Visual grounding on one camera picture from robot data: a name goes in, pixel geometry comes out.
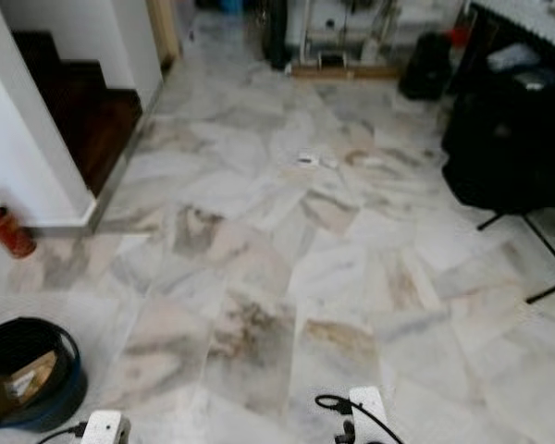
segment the staircase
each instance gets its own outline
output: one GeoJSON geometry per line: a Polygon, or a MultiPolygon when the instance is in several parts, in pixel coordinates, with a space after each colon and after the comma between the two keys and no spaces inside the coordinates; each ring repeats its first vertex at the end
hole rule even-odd
{"type": "Polygon", "coordinates": [[[138,94],[107,89],[96,61],[60,60],[49,32],[13,36],[84,182],[98,196],[142,114],[138,94]]]}

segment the power cord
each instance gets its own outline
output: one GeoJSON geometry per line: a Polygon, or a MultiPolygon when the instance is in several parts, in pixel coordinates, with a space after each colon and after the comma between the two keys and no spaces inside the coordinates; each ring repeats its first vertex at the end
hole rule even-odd
{"type": "Polygon", "coordinates": [[[86,421],[83,421],[81,423],[77,423],[73,427],[65,428],[63,430],[58,430],[57,432],[54,432],[51,435],[47,435],[37,444],[44,444],[45,442],[50,441],[55,437],[59,437],[61,435],[66,435],[66,434],[70,434],[70,435],[74,434],[76,438],[82,438],[82,436],[84,435],[84,430],[86,430],[87,424],[88,423],[86,421]]]}
{"type": "Polygon", "coordinates": [[[324,409],[334,410],[339,412],[339,414],[352,414],[352,408],[356,409],[366,416],[368,416],[372,421],[377,423],[380,428],[382,428],[388,435],[395,440],[398,444],[404,444],[403,441],[392,431],[390,430],[382,421],[376,418],[373,414],[368,412],[362,404],[356,404],[355,402],[351,402],[350,400],[343,398],[338,395],[318,395],[314,398],[314,402],[319,407],[323,407],[324,409]],[[324,403],[323,400],[330,400],[334,401],[334,403],[324,403]]]}

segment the cardboard box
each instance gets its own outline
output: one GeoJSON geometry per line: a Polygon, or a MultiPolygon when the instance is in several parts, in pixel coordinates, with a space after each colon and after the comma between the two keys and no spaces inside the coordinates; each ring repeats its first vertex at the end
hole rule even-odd
{"type": "Polygon", "coordinates": [[[0,415],[32,398],[52,374],[56,360],[56,353],[49,351],[12,375],[0,375],[0,415]]]}

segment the red fire extinguisher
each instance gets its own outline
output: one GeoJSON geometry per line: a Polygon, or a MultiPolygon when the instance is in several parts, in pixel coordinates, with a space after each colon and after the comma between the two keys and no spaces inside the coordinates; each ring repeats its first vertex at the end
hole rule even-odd
{"type": "Polygon", "coordinates": [[[0,242],[16,258],[26,257],[35,251],[37,244],[29,231],[4,207],[0,207],[0,242]]]}

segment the black bucket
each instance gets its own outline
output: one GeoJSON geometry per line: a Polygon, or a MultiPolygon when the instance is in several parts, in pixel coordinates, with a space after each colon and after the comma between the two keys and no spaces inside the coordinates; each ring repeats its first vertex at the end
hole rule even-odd
{"type": "Polygon", "coordinates": [[[0,416],[0,428],[45,432],[64,424],[80,407],[88,381],[69,333],[31,317],[0,325],[0,375],[10,375],[49,351],[56,356],[50,376],[17,410],[0,416]]]}

